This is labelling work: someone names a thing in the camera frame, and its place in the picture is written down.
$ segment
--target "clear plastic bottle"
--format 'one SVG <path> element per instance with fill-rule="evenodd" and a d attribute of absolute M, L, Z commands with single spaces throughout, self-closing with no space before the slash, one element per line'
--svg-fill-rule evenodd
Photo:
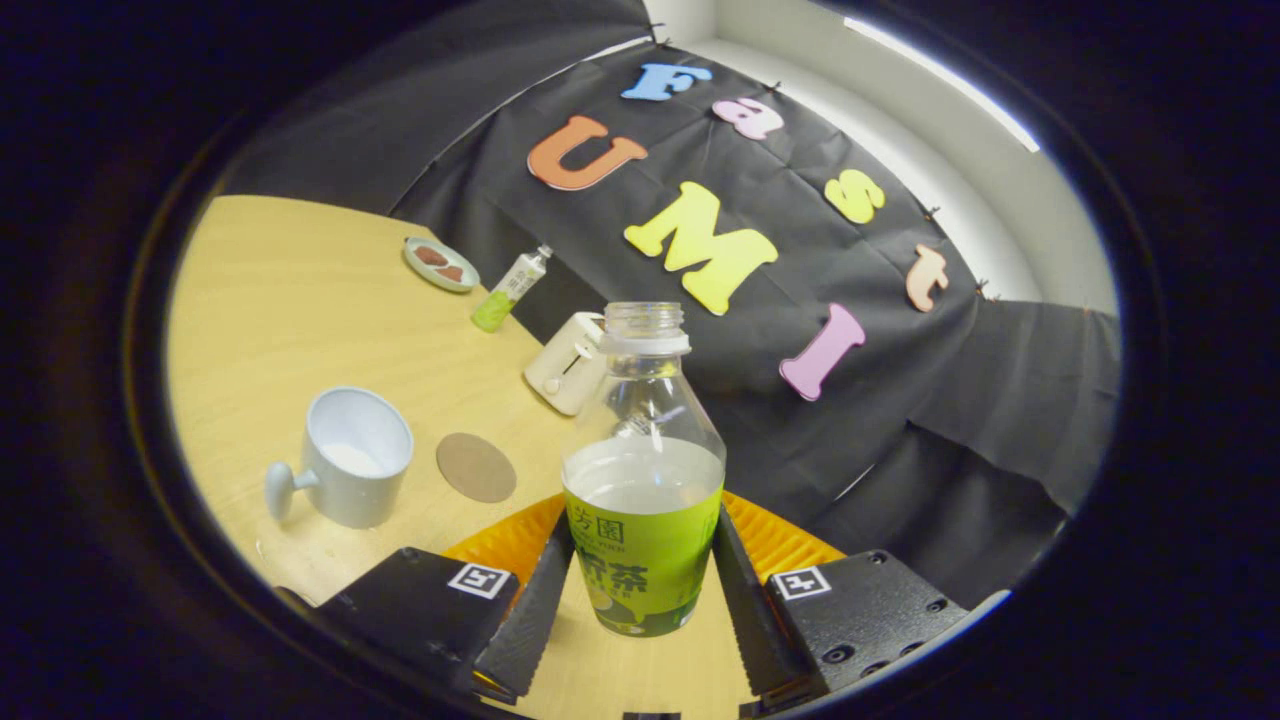
<path fill-rule="evenodd" d="M 570 528 L 600 623 L 660 635 L 694 611 L 724 484 L 724 441 L 689 387 L 678 302 L 611 302 L 608 374 L 564 447 Z"/>

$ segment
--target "toaster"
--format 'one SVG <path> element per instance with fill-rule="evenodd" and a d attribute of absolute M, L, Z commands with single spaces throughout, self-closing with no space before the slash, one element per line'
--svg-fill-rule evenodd
<path fill-rule="evenodd" d="M 577 415 L 604 379 L 603 337 L 604 315 L 573 313 L 525 368 L 525 382 L 559 413 Z"/>

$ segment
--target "plate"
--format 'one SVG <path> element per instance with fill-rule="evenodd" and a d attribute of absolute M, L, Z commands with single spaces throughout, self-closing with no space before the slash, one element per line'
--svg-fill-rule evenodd
<path fill-rule="evenodd" d="M 417 256 L 417 249 L 426 247 L 447 263 L 444 265 L 429 265 L 421 258 Z M 426 240 L 425 237 L 407 237 L 404 238 L 404 260 L 411 268 L 417 270 L 417 274 L 426 278 L 429 282 L 443 287 L 444 290 L 452 292 L 471 292 L 471 288 L 480 282 L 480 273 L 471 266 L 471 263 L 466 258 L 458 255 L 457 250 L 447 245 L 442 245 L 434 240 Z M 447 268 L 461 268 L 462 278 L 452 279 L 442 275 L 436 270 L 444 270 Z"/>

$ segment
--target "light strip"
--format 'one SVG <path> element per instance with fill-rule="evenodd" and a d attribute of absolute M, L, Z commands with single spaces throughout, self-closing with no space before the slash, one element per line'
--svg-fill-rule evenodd
<path fill-rule="evenodd" d="M 1005 129 L 1010 132 L 1010 135 L 1016 137 L 1018 142 L 1023 143 L 1023 147 L 1030 150 L 1032 152 L 1039 151 L 1039 143 L 1036 142 L 1036 138 L 1032 137 L 1032 133 L 1027 132 L 1027 128 L 1019 124 L 1018 120 L 1012 118 L 1012 115 L 1006 113 L 1005 109 L 1001 108 L 1000 105 L 996 105 L 996 102 L 991 97 L 987 97 L 980 90 L 969 85 L 964 78 L 938 64 L 937 60 L 933 60 L 928 55 L 920 53 L 915 47 L 911 47 L 910 45 L 893 37 L 892 35 L 888 35 L 887 32 L 872 27 L 861 20 L 845 18 L 845 27 L 869 37 L 876 42 L 879 42 L 884 47 L 888 47 L 890 50 L 897 53 L 899 55 L 902 55 L 908 60 L 911 60 L 916 65 L 920 65 L 922 68 L 929 70 L 931 73 L 937 76 L 938 79 L 942 79 L 951 87 L 963 92 L 965 97 L 977 102 L 979 108 L 986 110 L 988 115 L 991 115 L 992 118 L 996 119 L 997 123 L 1004 126 Z"/>

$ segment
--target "wooden table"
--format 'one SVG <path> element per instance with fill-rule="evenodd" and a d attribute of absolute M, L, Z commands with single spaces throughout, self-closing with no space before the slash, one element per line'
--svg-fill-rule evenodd
<path fill-rule="evenodd" d="M 443 552 L 561 491 L 558 448 L 572 421 L 521 377 L 541 346 L 513 318 L 494 334 L 471 325 L 484 288 L 454 295 L 421 279 L 402 256 L 408 236 L 434 237 L 328 205 L 223 196 L 195 229 L 179 272 L 168 380 L 191 475 L 248 566 L 312 603 L 402 546 Z M 381 395 L 413 432 L 396 511 L 378 528 L 353 530 L 300 493 L 278 524 L 266 511 L 264 471 L 275 460 L 297 469 L 307 406 L 339 384 Z M 518 478 L 512 497 L 476 502 L 442 478 L 435 446 L 454 432 L 506 452 Z M 751 700 L 714 559 L 690 623 L 649 639 L 596 623 L 575 559 L 532 689 L 516 711 L 724 719 Z"/>

